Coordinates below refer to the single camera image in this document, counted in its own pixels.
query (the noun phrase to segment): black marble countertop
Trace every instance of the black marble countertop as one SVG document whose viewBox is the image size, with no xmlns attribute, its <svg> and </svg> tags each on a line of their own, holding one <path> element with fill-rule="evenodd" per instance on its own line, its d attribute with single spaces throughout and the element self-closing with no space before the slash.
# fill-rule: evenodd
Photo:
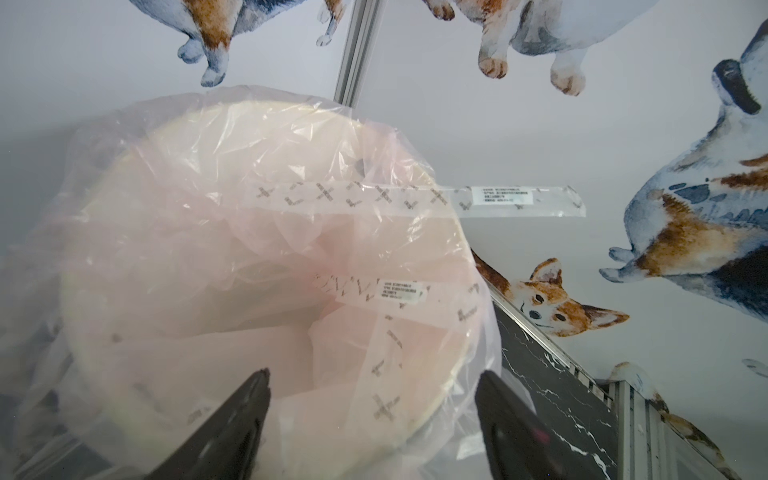
<svg viewBox="0 0 768 480">
<path fill-rule="evenodd" d="M 569 480 L 616 480 L 618 418 L 496 305 L 502 366 L 531 393 L 538 418 L 554 432 Z"/>
</svg>

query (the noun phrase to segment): clear plastic wrap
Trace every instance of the clear plastic wrap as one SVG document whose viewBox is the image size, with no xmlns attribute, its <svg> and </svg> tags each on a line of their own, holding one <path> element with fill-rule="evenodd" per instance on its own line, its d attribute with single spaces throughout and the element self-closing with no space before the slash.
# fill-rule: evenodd
<svg viewBox="0 0 768 480">
<path fill-rule="evenodd" d="M 0 478 L 141 476 L 263 367 L 254 478 L 418 478 L 500 370 L 488 290 L 439 202 L 313 203 L 432 178 L 394 129 L 265 88 L 82 128 L 0 271 Z M 294 184 L 308 209 L 256 201 Z"/>
</svg>

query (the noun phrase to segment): label sticker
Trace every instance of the label sticker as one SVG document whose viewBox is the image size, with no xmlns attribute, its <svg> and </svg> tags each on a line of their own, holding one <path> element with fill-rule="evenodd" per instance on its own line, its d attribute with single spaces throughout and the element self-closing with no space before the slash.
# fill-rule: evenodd
<svg viewBox="0 0 768 480">
<path fill-rule="evenodd" d="M 419 303 L 424 301 L 427 290 L 420 282 L 392 282 L 381 280 L 378 294 L 383 299 L 394 300 L 400 303 Z"/>
<path fill-rule="evenodd" d="M 475 205 L 533 205 L 533 192 L 523 187 L 472 187 Z"/>
</svg>

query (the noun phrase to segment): metal frame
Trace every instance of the metal frame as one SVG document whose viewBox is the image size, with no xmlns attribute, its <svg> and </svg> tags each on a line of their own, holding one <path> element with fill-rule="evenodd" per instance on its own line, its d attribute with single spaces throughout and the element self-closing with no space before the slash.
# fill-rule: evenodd
<svg viewBox="0 0 768 480">
<path fill-rule="evenodd" d="M 725 479 L 631 385 L 613 382 L 608 392 L 619 418 L 618 480 L 678 480 L 678 463 L 701 480 Z"/>
<path fill-rule="evenodd" d="M 373 45 L 379 25 L 380 5 L 384 0 L 355 0 L 352 10 L 352 24 L 344 46 L 344 56 L 336 81 L 337 103 L 354 108 L 366 69 L 369 51 Z"/>
</svg>

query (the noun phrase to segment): watercolor cat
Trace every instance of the watercolor cat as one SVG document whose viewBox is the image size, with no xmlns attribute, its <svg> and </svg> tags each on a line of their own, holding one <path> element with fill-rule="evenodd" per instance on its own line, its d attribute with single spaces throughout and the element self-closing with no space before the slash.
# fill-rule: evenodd
<svg viewBox="0 0 768 480">
<path fill-rule="evenodd" d="M 631 249 L 601 269 L 611 282 L 651 277 L 768 321 L 768 20 L 712 82 L 715 127 L 659 170 L 624 212 Z"/>
<path fill-rule="evenodd" d="M 455 17 L 449 0 L 423 0 L 441 20 Z M 584 90 L 587 49 L 645 13 L 658 0 L 455 0 L 482 26 L 478 66 L 490 78 L 507 74 L 507 49 L 523 55 L 555 53 L 550 81 L 568 95 Z"/>
<path fill-rule="evenodd" d="M 232 37 L 253 31 L 275 15 L 305 0 L 130 0 L 143 13 L 189 36 L 178 57 L 197 63 L 203 56 L 208 68 L 200 84 L 215 87 L 227 73 Z M 328 45 L 344 15 L 343 0 L 325 0 L 319 20 L 329 22 L 318 46 Z"/>
<path fill-rule="evenodd" d="M 480 274 L 548 335 L 572 336 L 629 319 L 626 313 L 584 305 L 570 298 L 563 289 L 560 262 L 556 258 L 539 264 L 528 281 L 510 283 L 476 253 L 473 255 Z"/>
</svg>

